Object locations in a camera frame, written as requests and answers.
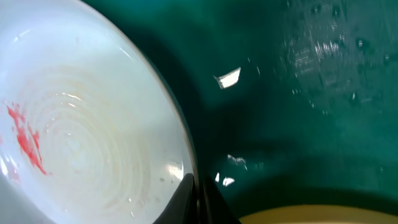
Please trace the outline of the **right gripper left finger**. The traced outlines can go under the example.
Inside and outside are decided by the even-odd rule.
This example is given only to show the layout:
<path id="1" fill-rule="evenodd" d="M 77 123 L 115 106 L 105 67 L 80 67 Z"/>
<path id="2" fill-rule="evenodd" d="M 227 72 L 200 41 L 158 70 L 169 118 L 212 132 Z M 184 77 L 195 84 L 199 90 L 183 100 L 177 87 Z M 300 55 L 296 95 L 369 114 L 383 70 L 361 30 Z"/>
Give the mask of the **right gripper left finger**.
<path id="1" fill-rule="evenodd" d="M 154 224 L 195 224 L 196 222 L 197 192 L 194 176 L 186 174 Z"/>

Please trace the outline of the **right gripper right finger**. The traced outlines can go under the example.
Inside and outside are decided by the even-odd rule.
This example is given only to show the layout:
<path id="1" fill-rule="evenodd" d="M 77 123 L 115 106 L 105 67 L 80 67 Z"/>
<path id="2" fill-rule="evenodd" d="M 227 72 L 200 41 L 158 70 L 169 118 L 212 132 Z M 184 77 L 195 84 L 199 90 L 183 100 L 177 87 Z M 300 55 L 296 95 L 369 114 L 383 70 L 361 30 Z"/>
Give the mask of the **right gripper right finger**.
<path id="1" fill-rule="evenodd" d="M 241 224 L 232 214 L 211 177 L 205 177 L 201 185 L 200 223 Z"/>

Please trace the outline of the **yellow-green plate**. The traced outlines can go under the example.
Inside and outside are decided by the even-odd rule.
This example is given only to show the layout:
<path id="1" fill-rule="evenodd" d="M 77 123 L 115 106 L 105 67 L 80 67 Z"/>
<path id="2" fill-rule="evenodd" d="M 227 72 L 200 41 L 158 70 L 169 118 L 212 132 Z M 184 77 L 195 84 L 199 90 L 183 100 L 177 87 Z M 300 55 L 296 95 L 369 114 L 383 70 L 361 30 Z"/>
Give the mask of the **yellow-green plate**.
<path id="1" fill-rule="evenodd" d="M 239 219 L 242 224 L 397 224 L 397 216 L 337 205 L 273 208 Z"/>

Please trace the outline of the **light blue plate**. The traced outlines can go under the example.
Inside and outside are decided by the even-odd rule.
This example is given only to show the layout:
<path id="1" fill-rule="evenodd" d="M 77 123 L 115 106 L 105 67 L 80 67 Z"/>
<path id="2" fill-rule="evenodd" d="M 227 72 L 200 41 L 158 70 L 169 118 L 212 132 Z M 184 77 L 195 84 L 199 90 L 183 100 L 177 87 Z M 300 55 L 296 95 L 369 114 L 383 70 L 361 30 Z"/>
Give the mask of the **light blue plate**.
<path id="1" fill-rule="evenodd" d="M 193 170 L 164 82 L 112 22 L 1 2 L 2 223 L 154 223 Z"/>

